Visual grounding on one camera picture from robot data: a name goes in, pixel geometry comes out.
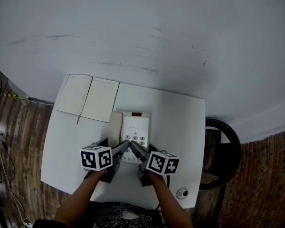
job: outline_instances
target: black t-shirt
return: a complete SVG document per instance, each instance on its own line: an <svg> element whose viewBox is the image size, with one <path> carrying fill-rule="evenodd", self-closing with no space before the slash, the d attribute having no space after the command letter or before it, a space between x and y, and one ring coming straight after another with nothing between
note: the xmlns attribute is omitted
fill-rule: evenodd
<svg viewBox="0 0 285 228"><path fill-rule="evenodd" d="M90 202L77 227L91 228L162 228L158 210L140 208L124 202ZM68 226L52 220L38 219L33 228Z"/></svg>

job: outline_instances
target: open notebook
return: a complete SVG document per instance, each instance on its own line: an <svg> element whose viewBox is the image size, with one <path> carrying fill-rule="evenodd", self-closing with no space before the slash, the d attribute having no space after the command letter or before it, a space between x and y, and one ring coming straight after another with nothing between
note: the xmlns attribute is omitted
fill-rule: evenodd
<svg viewBox="0 0 285 228"><path fill-rule="evenodd" d="M70 75L57 110L109 122L119 82L88 75Z"/></svg>

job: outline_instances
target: black chair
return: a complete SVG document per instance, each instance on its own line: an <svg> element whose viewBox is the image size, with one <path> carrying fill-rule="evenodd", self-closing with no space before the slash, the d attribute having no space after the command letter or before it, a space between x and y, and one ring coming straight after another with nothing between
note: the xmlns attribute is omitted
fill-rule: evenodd
<svg viewBox="0 0 285 228"><path fill-rule="evenodd" d="M241 143L228 124L216 119L206 119L206 127L218 130L206 129L206 134L214 135L215 143L205 146L203 172L217 178L209 183L201 183L199 190L211 190L225 185L236 173L241 160ZM230 143L221 143L221 131Z"/></svg>

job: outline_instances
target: white wall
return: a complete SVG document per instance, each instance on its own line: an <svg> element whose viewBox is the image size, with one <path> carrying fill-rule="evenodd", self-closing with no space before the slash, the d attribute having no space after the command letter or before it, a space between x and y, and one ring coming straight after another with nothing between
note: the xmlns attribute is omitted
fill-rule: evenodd
<svg viewBox="0 0 285 228"><path fill-rule="evenodd" d="M285 0L0 0L0 70L49 101L64 74L206 98L236 125L285 101Z"/></svg>
<svg viewBox="0 0 285 228"><path fill-rule="evenodd" d="M260 140L285 131L285 101L247 119L229 124L242 143Z"/></svg>

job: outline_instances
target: hand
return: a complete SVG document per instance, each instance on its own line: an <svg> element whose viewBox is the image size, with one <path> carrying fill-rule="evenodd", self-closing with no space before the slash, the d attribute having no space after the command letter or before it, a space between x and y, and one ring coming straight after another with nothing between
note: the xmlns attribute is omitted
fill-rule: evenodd
<svg viewBox="0 0 285 228"><path fill-rule="evenodd" d="M98 180L100 180L102 178L102 176L105 174L106 169L103 169L101 171L94 171L90 176L90 177L96 177Z"/></svg>
<svg viewBox="0 0 285 228"><path fill-rule="evenodd" d="M149 176L150 176L152 184L153 184L153 182L159 182L159 181L165 182L165 180L163 179L163 177L161 175L156 174L153 171L149 171Z"/></svg>

